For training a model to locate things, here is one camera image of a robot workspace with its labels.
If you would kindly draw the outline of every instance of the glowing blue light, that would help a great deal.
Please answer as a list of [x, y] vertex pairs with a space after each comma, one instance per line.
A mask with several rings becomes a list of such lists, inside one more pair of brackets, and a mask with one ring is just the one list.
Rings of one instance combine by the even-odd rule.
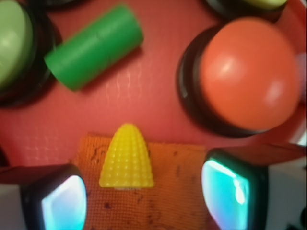
[[202, 190], [208, 211], [222, 230], [248, 227], [249, 182], [218, 161], [202, 168]]
[[42, 200], [45, 230], [82, 230], [86, 218], [83, 180], [69, 177]]

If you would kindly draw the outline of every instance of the large round button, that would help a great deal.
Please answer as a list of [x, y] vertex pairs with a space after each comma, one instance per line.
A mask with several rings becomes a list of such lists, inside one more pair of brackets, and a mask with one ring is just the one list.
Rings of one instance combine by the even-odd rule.
[[257, 6], [265, 10], [272, 10], [285, 4], [287, 0], [243, 0], [250, 5]]
[[32, 24], [25, 10], [16, 1], [0, 1], [0, 88], [19, 76], [32, 43]]
[[299, 76], [288, 41], [268, 22], [235, 20], [222, 28], [200, 60], [201, 93], [222, 120], [246, 130], [285, 122], [299, 101]]

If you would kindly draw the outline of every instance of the green cylinder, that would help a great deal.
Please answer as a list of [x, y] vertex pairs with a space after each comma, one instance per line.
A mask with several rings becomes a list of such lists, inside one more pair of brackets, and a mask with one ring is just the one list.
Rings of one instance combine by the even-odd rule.
[[129, 8], [119, 5], [45, 56], [52, 74], [75, 91], [143, 41]]

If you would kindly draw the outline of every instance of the plastic toy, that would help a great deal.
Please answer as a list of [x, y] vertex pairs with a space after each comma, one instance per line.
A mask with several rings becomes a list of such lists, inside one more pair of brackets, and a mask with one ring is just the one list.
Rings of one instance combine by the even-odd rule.
[[128, 7], [119, 5], [45, 56], [52, 74], [77, 90], [143, 41], [142, 30]]
[[124, 124], [115, 133], [106, 154], [99, 185], [114, 188], [153, 187], [149, 153], [136, 126]]

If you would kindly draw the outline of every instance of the green button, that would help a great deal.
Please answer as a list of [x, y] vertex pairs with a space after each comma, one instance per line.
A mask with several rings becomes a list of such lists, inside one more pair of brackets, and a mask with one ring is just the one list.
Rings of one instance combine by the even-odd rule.
[[287, 2], [287, 0], [243, 0], [253, 6], [263, 8], [264, 10], [276, 9]]
[[32, 24], [26, 11], [16, 1], [0, 1], [0, 89], [19, 76], [32, 43]]

